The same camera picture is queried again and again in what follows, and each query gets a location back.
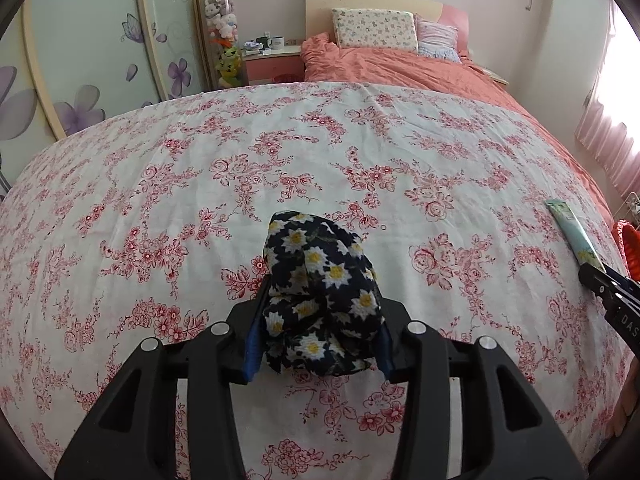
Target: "metal pin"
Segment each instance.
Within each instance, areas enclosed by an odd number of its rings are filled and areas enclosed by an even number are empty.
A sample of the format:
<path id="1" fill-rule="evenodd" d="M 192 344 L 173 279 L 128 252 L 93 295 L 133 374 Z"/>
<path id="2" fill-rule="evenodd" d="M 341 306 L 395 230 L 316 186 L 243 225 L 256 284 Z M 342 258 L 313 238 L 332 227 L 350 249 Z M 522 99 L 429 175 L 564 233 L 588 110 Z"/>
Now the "metal pin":
<path id="1" fill-rule="evenodd" d="M 211 325 L 211 333 L 213 335 L 225 335 L 231 327 L 225 321 L 219 321 Z"/>
<path id="2" fill-rule="evenodd" d="M 498 343 L 495 341 L 495 339 L 487 335 L 483 335 L 478 340 L 478 342 L 480 343 L 480 346 L 486 350 L 493 350 L 498 346 Z"/>
<path id="3" fill-rule="evenodd" d="M 158 339 L 155 337 L 147 337 L 142 343 L 140 343 L 140 348 L 145 352 L 151 352 L 158 348 Z"/>
<path id="4" fill-rule="evenodd" d="M 417 320 L 408 323 L 406 327 L 412 334 L 424 334 L 427 332 L 427 326 L 423 322 Z"/>

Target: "red floral pattern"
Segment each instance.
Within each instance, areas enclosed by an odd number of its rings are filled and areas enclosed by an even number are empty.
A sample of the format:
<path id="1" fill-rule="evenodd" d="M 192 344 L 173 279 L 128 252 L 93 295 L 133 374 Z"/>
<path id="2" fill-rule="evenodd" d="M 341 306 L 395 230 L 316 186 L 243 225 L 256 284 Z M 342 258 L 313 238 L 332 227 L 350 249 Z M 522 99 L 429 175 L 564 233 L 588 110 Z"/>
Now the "red floral pattern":
<path id="1" fill-rule="evenodd" d="M 585 460 L 630 355 L 577 280 L 543 205 L 556 197 L 624 271 L 588 191 L 502 108 L 297 83 L 110 118 L 38 154 L 0 204 L 0 407 L 51 474 L 141 340 L 193 337 L 255 295 L 267 222 L 295 208 L 358 232 L 383 295 L 412 316 L 463 341 L 495 337 Z M 391 469 L 404 384 L 375 369 L 262 370 L 255 381 L 234 391 L 249 478 L 380 480 L 373 472 Z M 179 384 L 187 478 L 185 393 Z"/>

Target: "curtain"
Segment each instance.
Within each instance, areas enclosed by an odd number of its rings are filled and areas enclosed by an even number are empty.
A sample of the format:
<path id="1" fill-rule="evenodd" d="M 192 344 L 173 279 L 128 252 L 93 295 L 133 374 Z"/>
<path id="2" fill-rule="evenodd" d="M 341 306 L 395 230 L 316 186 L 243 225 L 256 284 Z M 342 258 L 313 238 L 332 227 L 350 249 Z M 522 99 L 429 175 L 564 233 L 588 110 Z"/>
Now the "curtain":
<path id="1" fill-rule="evenodd" d="M 640 191 L 640 40 L 609 0 L 602 64 L 575 136 L 620 195 Z"/>

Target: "headboard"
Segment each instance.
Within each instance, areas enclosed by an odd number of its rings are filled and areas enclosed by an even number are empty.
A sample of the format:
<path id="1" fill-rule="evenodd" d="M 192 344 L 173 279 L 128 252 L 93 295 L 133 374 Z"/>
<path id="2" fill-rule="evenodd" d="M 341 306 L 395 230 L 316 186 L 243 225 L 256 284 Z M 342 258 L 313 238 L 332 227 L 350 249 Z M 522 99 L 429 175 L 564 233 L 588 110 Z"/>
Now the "headboard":
<path id="1" fill-rule="evenodd" d="M 425 20 L 458 28 L 458 51 L 467 50 L 469 18 L 466 12 L 433 0 L 305 0 L 305 37 L 328 32 L 334 38 L 331 9 L 390 9 L 420 14 Z"/>

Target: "pink drawer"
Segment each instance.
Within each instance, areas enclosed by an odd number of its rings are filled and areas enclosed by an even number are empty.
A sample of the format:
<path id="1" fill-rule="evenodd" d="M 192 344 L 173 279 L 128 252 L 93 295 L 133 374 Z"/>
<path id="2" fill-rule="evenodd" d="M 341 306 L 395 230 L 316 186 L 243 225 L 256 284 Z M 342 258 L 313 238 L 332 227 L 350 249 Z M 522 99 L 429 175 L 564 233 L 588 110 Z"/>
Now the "pink drawer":
<path id="1" fill-rule="evenodd" d="M 304 81 L 305 64 L 300 56 L 266 57 L 264 59 L 251 59 L 246 62 L 246 74 L 249 83 L 252 81 L 265 82 L 273 80 L 277 76 L 291 74 L 293 80 Z"/>

